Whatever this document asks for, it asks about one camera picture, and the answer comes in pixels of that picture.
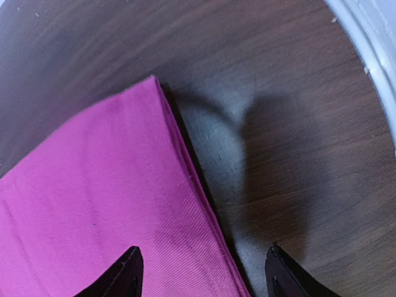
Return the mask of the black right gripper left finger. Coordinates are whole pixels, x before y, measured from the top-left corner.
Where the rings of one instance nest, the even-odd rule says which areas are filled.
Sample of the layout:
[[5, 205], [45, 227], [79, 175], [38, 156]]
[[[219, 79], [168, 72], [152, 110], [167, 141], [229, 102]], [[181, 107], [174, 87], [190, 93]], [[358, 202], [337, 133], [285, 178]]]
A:
[[131, 246], [95, 282], [77, 297], [140, 297], [144, 261], [140, 249]]

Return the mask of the pink trousers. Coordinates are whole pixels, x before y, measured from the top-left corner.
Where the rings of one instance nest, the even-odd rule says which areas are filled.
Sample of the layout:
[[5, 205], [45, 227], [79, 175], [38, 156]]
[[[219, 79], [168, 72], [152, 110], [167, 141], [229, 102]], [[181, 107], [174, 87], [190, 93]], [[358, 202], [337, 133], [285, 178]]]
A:
[[1, 178], [1, 295], [74, 296], [133, 246], [144, 296], [249, 294], [153, 76]]

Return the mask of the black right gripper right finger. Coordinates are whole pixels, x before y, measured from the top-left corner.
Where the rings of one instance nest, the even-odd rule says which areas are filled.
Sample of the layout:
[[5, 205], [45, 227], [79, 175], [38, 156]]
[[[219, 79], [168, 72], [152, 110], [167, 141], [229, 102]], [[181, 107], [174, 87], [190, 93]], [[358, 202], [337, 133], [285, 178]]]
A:
[[335, 292], [312, 277], [277, 243], [273, 243], [267, 251], [265, 277], [268, 296], [336, 296]]

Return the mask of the front aluminium rail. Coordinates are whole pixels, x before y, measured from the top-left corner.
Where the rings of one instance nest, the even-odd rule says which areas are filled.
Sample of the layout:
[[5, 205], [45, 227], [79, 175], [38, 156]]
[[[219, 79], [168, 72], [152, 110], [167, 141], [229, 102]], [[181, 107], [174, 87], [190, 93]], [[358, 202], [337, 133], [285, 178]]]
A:
[[381, 101], [395, 142], [395, 1], [326, 0]]

